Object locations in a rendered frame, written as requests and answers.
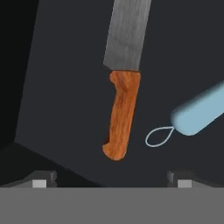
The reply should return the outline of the wooden-handled kitchen knife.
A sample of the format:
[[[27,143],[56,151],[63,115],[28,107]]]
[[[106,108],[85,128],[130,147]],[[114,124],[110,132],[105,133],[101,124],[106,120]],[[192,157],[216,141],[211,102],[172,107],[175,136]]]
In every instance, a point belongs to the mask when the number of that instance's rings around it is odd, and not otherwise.
[[[111,70],[115,99],[102,151],[114,161],[123,159],[128,149],[151,1],[115,0],[113,5],[103,65]]]

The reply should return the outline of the light blue utensil with loop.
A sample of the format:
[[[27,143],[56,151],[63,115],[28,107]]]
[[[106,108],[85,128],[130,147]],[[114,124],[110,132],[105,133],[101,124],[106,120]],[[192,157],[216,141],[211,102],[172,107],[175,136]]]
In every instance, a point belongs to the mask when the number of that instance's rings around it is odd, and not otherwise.
[[[194,136],[223,114],[224,80],[174,109],[171,112],[171,125],[151,130],[144,142],[151,148],[160,147],[169,140],[174,130],[184,136]],[[150,136],[160,130],[169,130],[170,132],[162,142],[151,144]]]

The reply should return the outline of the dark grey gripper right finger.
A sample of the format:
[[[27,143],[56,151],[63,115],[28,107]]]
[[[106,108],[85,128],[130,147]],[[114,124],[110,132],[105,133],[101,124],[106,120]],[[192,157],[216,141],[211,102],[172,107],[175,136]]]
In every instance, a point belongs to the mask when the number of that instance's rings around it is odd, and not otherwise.
[[[168,187],[174,188],[224,188],[224,172],[221,171],[168,171]]]

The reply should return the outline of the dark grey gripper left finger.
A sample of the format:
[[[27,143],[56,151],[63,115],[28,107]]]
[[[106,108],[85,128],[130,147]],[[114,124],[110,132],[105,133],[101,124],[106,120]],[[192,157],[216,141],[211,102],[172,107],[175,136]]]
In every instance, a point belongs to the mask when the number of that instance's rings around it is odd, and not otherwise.
[[[34,171],[23,179],[3,185],[3,188],[51,188],[57,186],[56,180],[56,171]]]

